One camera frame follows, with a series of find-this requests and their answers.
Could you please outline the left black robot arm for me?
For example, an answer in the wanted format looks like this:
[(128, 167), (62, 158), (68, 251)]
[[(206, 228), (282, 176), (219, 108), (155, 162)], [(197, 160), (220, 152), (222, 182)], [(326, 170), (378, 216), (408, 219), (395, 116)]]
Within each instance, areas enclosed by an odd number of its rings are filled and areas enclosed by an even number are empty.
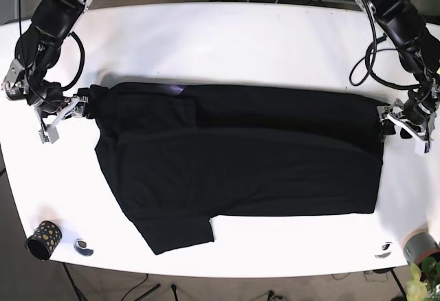
[[(428, 30), (424, 18), (410, 0), (355, 0), (365, 11), (372, 30), (372, 43), (367, 47), (362, 62), (367, 78), (381, 85), (406, 91), (405, 102), (377, 109), (385, 135), (401, 129), (402, 138), (415, 140), (415, 151), (420, 155), (430, 152), (432, 132), (439, 108), (439, 40)], [(380, 78), (374, 71), (377, 46), (390, 40), (399, 55), (402, 67), (416, 79), (414, 85), (397, 85)]]

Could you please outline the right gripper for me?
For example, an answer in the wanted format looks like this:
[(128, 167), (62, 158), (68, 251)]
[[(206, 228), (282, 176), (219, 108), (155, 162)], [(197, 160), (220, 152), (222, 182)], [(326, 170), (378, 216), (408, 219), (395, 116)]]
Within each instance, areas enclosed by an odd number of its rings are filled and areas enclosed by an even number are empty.
[(85, 117), (88, 104), (87, 96), (76, 94), (70, 98), (63, 98), (57, 109), (50, 109), (49, 104), (37, 106), (36, 115), (41, 126), (38, 135), (41, 142), (43, 144), (56, 142), (59, 139), (58, 124), (69, 118)]

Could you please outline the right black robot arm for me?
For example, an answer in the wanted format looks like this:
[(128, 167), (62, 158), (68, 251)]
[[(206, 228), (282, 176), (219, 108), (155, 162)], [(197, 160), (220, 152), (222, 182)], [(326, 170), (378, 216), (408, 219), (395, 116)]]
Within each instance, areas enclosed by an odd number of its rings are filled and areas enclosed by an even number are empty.
[[(59, 139), (59, 122), (88, 115), (89, 90), (81, 88), (71, 97), (65, 92), (79, 81), (85, 66), (85, 48), (73, 31), (79, 18), (93, 0), (42, 0), (31, 18), (30, 27), (20, 32), (14, 49), (14, 60), (1, 84), (11, 101), (24, 100), (34, 108), (41, 128), (43, 143)], [(78, 45), (80, 60), (73, 80), (62, 85), (49, 82), (45, 75), (58, 62), (61, 46), (67, 37)]]

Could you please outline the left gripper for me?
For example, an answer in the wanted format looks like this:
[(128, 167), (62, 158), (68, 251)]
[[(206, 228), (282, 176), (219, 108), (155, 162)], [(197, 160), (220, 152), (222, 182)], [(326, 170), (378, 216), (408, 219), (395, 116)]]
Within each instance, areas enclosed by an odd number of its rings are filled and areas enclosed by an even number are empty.
[(435, 113), (430, 113), (420, 104), (410, 108), (409, 104), (396, 99), (392, 104), (378, 106), (377, 114), (382, 125), (383, 138), (395, 135), (396, 128), (399, 128), (402, 139), (414, 139), (417, 154), (425, 155), (430, 152)]

